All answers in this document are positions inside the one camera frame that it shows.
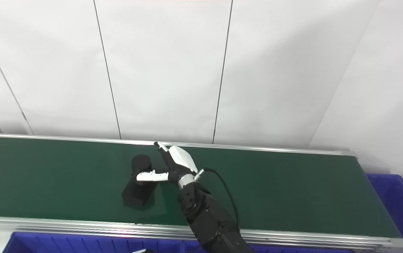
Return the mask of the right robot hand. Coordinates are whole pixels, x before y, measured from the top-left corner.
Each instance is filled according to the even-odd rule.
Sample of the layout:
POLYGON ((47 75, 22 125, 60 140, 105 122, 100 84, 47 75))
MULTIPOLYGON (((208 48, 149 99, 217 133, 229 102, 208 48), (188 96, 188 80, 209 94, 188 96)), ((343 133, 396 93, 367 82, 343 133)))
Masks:
POLYGON ((192 156, 179 146, 166 147, 155 142, 167 170, 158 173, 156 170, 141 172, 136 176, 137 182, 171 182, 182 189, 185 185, 195 182, 198 169, 192 156))

